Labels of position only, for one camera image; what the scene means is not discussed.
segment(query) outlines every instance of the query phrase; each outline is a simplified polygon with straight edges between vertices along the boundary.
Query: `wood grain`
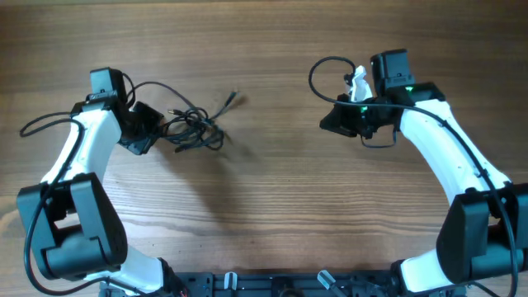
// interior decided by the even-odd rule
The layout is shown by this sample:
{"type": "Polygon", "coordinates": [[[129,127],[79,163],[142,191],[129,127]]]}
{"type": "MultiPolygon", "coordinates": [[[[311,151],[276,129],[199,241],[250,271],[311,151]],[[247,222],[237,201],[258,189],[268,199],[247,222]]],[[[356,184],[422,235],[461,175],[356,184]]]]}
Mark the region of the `wood grain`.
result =
{"type": "MultiPolygon", "coordinates": [[[[219,119],[231,138],[220,153],[174,154],[159,141],[142,157],[120,147],[111,156],[104,187],[131,244],[176,271],[382,269],[433,248],[448,205],[421,155],[403,138],[372,150],[320,130],[332,107],[310,92],[309,68],[331,54],[368,64],[407,48],[417,80],[434,81],[489,160],[526,182],[526,9],[482,1],[0,7],[0,295],[38,295],[22,267],[15,201],[51,168],[68,127],[29,139],[17,131],[70,110],[90,92],[89,71],[105,66],[136,83],[168,83],[208,111],[234,88],[245,97],[219,119]]],[[[316,84],[335,96],[347,70],[324,65],[316,84]]],[[[183,108],[156,87],[139,100],[183,108]]],[[[509,277],[488,284],[505,295],[509,277]]]]}

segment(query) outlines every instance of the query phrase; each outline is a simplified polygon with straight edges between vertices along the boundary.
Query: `table surface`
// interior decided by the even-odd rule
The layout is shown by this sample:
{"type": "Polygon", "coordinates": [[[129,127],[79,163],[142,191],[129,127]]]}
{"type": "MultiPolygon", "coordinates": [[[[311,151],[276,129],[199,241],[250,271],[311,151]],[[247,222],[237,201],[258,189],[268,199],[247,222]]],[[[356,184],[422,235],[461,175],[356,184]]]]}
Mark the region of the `table surface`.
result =
{"type": "MultiPolygon", "coordinates": [[[[18,130],[69,111],[91,91],[89,71],[106,66],[136,83],[167,83],[211,112],[241,93],[218,120],[230,138],[219,153],[174,154],[160,140],[141,157],[119,146],[111,155],[103,184],[130,244],[175,271],[386,269],[434,248],[448,204],[421,154],[402,136],[394,148],[367,149],[319,129],[332,106],[309,90],[308,71],[327,55],[368,65],[372,54],[407,48],[416,79],[435,82],[484,155],[526,182],[527,8],[441,0],[0,7],[0,295],[37,295],[22,266],[16,197],[51,168],[69,127],[28,139],[18,130]]],[[[336,96],[347,71],[324,65],[316,84],[336,96]]],[[[160,111],[185,107],[158,87],[138,97],[160,111]]],[[[519,295],[528,295],[526,280],[519,295]]],[[[510,278],[486,284],[506,295],[510,278]]]]}

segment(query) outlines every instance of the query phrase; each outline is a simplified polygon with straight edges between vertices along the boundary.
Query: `wooden table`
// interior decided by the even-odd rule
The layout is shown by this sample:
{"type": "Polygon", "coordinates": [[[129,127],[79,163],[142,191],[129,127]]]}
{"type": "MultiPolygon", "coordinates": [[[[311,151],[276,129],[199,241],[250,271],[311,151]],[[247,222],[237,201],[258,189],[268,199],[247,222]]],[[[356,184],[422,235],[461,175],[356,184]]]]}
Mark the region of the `wooden table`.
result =
{"type": "MultiPolygon", "coordinates": [[[[448,204],[420,153],[403,137],[375,150],[319,129],[332,106],[309,90],[308,71],[327,55],[368,66],[372,54],[407,48],[416,79],[447,95],[484,155],[527,182],[526,9],[522,1],[0,7],[0,295],[37,295],[22,266],[16,197],[51,168],[69,127],[29,139],[18,130],[69,111],[91,91],[89,71],[106,66],[136,83],[168,83],[211,112],[234,88],[244,97],[219,119],[231,138],[220,153],[174,154],[160,140],[137,157],[116,146],[104,187],[140,251],[176,271],[316,272],[385,269],[430,250],[448,204]]],[[[316,83],[336,96],[346,71],[329,63],[316,83]]],[[[160,111],[184,108],[161,88],[138,96],[160,111]]],[[[389,131],[376,140],[389,141],[389,131]]],[[[485,283],[505,295],[509,276],[485,283]]]]}

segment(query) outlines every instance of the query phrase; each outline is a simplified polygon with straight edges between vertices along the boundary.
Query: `wooden tabletop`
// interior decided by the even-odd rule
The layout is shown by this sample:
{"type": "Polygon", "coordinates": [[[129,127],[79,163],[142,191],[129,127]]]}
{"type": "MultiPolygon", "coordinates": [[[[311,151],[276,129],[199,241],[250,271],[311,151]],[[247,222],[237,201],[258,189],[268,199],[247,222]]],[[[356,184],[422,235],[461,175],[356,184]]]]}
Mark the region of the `wooden tabletop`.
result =
{"type": "MultiPolygon", "coordinates": [[[[332,106],[309,90],[308,71],[328,55],[368,66],[373,54],[407,48],[417,81],[433,81],[484,155],[513,182],[528,182],[527,8],[441,0],[0,7],[0,295],[38,295],[22,266],[16,197],[51,168],[69,127],[27,139],[18,130],[71,110],[91,91],[90,70],[106,66],[135,83],[167,83],[210,112],[233,89],[242,95],[218,120],[230,138],[219,153],[174,154],[159,140],[141,157],[119,146],[111,155],[104,187],[130,244],[175,271],[386,269],[434,248],[448,203],[421,154],[402,135],[394,148],[367,149],[319,129],[332,106]]],[[[316,84],[334,97],[348,71],[328,63],[316,84]]],[[[159,87],[138,97],[160,111],[185,107],[159,87]]],[[[373,141],[390,141],[389,132],[373,141]]],[[[519,296],[527,280],[521,274],[519,296]]],[[[485,283],[506,295],[510,278],[485,283]]]]}

